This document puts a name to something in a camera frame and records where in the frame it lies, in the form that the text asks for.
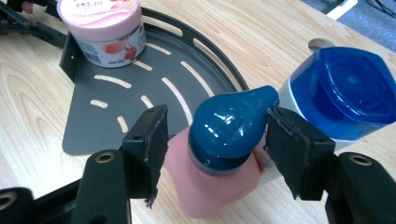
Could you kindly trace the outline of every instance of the pink jar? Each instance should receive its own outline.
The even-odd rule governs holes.
[[[85,57],[98,66],[129,64],[146,46],[139,0],[59,0],[57,9]]]

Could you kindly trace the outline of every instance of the wooden table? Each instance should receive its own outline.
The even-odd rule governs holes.
[[[396,76],[394,52],[297,0],[142,0],[141,5],[211,39],[250,88],[278,89],[311,54],[308,42],[314,38],[374,52]],[[25,16],[66,32],[41,7]],[[61,146],[74,86],[58,65],[61,54],[32,36],[0,36],[0,189],[26,187],[40,197],[81,178],[88,156],[67,155]],[[378,160],[396,178],[395,135],[396,125],[389,125],[345,150]],[[172,180],[163,170],[153,209],[132,201],[132,217],[134,223],[327,223],[323,206],[324,200],[294,201],[279,178],[211,217],[190,219],[178,208]]]

